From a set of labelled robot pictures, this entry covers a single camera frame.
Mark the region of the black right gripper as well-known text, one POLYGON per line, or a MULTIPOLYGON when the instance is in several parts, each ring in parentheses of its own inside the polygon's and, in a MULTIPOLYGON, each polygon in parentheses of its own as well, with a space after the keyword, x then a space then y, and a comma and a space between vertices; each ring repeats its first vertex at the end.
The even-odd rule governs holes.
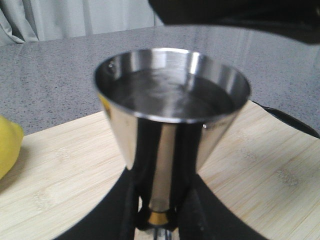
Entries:
POLYGON ((150 0, 165 25, 234 26, 320 42, 318 0, 150 0))

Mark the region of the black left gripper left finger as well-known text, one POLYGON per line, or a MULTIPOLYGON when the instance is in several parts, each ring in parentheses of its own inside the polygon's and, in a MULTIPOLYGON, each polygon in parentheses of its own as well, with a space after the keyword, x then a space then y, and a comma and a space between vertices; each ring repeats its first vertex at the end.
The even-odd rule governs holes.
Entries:
POLYGON ((147 217, 138 214, 146 167, 125 168, 107 195, 84 218, 56 237, 57 240, 133 240, 136 230, 147 232, 147 217))

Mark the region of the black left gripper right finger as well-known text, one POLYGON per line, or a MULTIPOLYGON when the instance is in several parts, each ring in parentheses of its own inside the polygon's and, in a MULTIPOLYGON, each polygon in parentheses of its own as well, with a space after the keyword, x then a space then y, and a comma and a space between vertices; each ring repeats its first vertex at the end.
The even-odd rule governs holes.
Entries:
POLYGON ((166 231, 179 240, 265 240, 266 237, 232 213, 196 173, 172 174, 176 204, 166 231))

